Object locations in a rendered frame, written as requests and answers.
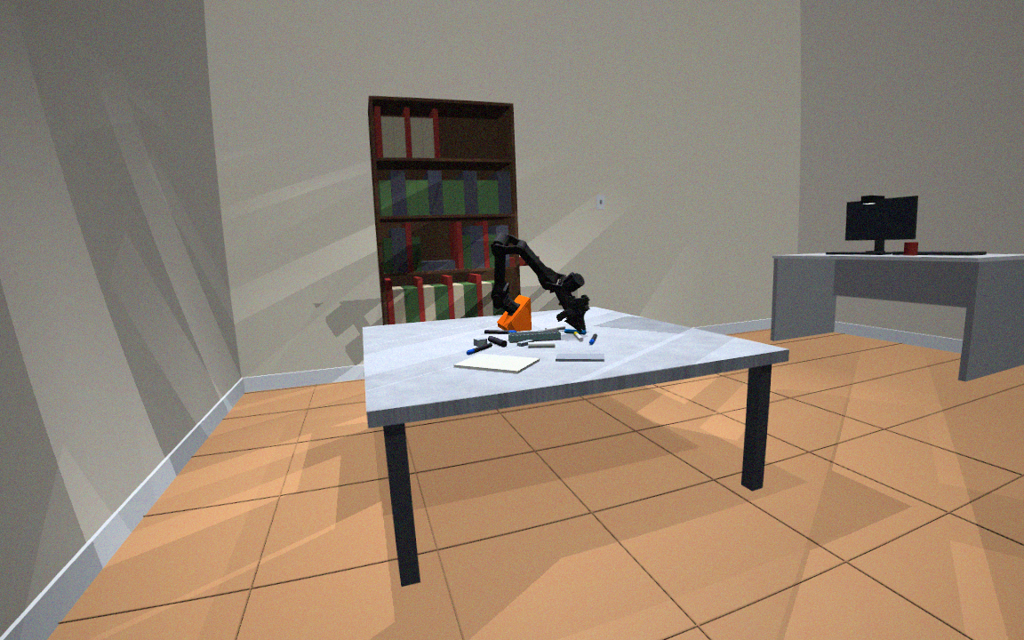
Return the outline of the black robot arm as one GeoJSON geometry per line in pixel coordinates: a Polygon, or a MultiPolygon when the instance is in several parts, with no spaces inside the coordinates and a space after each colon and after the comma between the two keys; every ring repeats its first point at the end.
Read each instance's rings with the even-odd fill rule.
{"type": "MultiPolygon", "coordinates": [[[[494,288],[492,288],[492,300],[494,300],[494,307],[496,309],[503,308],[506,309],[509,316],[515,314],[517,308],[521,304],[515,303],[514,300],[509,297],[509,283],[505,281],[505,266],[507,266],[507,254],[519,254],[528,266],[535,271],[538,281],[540,281],[541,286],[544,289],[551,289],[552,292],[556,293],[558,299],[562,299],[566,295],[572,294],[575,289],[584,286],[585,280],[580,273],[571,272],[570,275],[565,275],[564,273],[557,273],[552,268],[544,266],[543,260],[537,258],[537,255],[527,242],[524,240],[517,239],[513,234],[496,234],[494,242],[490,244],[492,254],[494,254],[494,288]],[[508,246],[512,243],[512,246],[508,246]],[[558,284],[557,283],[558,280],[558,284]]],[[[589,305],[590,299],[586,295],[581,295],[581,297],[573,296],[570,297],[570,307],[586,307],[589,305]]]]}

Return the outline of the white sheet of paper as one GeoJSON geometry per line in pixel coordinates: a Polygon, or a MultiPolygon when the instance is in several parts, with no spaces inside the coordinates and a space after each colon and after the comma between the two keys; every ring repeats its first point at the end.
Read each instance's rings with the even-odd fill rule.
{"type": "Polygon", "coordinates": [[[453,364],[452,367],[473,370],[490,370],[490,372],[520,373],[539,361],[539,359],[532,359],[531,357],[476,354],[476,356],[472,356],[470,359],[453,364]]]}

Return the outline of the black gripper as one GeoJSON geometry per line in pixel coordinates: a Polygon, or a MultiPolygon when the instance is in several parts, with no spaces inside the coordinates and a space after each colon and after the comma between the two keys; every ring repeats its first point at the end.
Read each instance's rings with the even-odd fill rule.
{"type": "Polygon", "coordinates": [[[587,329],[584,316],[587,313],[587,309],[590,309],[590,307],[587,305],[586,307],[574,307],[572,309],[572,307],[570,307],[570,302],[569,302],[570,297],[572,297],[573,299],[573,296],[569,294],[566,295],[565,297],[562,297],[562,299],[558,300],[558,302],[560,302],[558,303],[558,307],[561,307],[562,305],[562,307],[564,307],[564,311],[558,313],[558,315],[556,315],[556,319],[558,321],[558,323],[560,323],[560,321],[563,321],[564,317],[566,317],[564,322],[569,325],[572,325],[575,331],[580,332],[586,331],[587,329]]]}

